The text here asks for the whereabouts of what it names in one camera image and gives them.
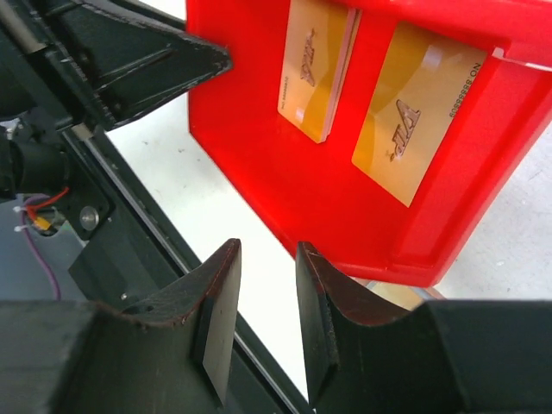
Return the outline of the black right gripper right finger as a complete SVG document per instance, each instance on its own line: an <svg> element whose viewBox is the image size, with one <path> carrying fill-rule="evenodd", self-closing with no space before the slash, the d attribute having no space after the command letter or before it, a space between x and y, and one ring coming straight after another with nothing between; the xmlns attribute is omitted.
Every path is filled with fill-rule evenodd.
<svg viewBox="0 0 552 414"><path fill-rule="evenodd" d="M298 244L309 402L318 413L455 413L457 390L427 304L408 311Z"/></svg>

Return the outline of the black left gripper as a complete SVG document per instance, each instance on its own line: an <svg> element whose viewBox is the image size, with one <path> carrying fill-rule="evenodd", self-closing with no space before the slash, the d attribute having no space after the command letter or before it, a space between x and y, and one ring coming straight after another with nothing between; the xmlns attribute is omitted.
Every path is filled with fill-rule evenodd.
<svg viewBox="0 0 552 414"><path fill-rule="evenodd" d="M1 2L1 119L110 130L232 67L225 47L142 1Z"/></svg>

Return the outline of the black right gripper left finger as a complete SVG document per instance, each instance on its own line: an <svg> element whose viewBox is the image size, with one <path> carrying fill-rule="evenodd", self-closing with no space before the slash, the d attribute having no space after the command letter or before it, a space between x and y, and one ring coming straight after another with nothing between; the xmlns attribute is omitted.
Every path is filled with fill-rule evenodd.
<svg viewBox="0 0 552 414"><path fill-rule="evenodd" d="M162 290L103 314L96 413L216 413L223 408L242 274L242 244L227 240Z"/></svg>

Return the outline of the red plastic bin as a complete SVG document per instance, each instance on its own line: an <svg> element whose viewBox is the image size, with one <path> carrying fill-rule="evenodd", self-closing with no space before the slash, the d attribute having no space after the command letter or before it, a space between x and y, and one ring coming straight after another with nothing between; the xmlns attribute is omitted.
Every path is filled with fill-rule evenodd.
<svg viewBox="0 0 552 414"><path fill-rule="evenodd" d="M551 120L548 1L190 1L190 131L290 252L438 283Z"/></svg>

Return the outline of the tan leather card holder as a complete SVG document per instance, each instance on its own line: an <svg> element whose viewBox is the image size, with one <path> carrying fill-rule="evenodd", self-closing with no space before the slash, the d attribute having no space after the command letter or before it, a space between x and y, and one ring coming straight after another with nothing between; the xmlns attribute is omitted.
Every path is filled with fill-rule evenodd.
<svg viewBox="0 0 552 414"><path fill-rule="evenodd" d="M370 281L366 288L408 311L415 309L424 301L444 299L444 296L434 288L397 285L381 281Z"/></svg>

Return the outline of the gold card in bin upper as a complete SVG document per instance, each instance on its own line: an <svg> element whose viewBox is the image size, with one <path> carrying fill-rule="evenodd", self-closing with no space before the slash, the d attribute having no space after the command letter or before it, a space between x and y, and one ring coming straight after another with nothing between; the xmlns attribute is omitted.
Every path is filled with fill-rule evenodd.
<svg viewBox="0 0 552 414"><path fill-rule="evenodd" d="M315 143L331 132L360 20L345 4L290 2L277 110Z"/></svg>

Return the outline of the gold card in bin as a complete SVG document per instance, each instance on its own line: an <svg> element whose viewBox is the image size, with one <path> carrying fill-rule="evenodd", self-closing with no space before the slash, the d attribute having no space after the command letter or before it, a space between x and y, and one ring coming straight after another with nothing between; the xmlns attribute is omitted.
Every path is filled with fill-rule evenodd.
<svg viewBox="0 0 552 414"><path fill-rule="evenodd" d="M401 22L381 67L352 162L410 205L486 52Z"/></svg>
<svg viewBox="0 0 552 414"><path fill-rule="evenodd" d="M315 143L331 132L360 20L345 4L290 2L277 110Z"/></svg>

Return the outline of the gold card in bin lower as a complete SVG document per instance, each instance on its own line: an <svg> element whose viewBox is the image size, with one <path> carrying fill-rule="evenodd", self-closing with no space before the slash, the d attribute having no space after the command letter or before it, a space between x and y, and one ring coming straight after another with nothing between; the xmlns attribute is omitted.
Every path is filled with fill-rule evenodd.
<svg viewBox="0 0 552 414"><path fill-rule="evenodd" d="M410 205L486 52L401 22L381 67L352 162Z"/></svg>

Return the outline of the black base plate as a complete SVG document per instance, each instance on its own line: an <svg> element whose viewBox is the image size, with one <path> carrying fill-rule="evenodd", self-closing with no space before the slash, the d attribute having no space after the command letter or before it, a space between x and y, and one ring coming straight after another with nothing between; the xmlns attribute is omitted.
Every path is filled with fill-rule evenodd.
<svg viewBox="0 0 552 414"><path fill-rule="evenodd" d="M64 139L76 165L67 212L85 240L70 273L87 298L123 311L210 258L195 255L103 131ZM229 386L216 413L309 411L237 310Z"/></svg>

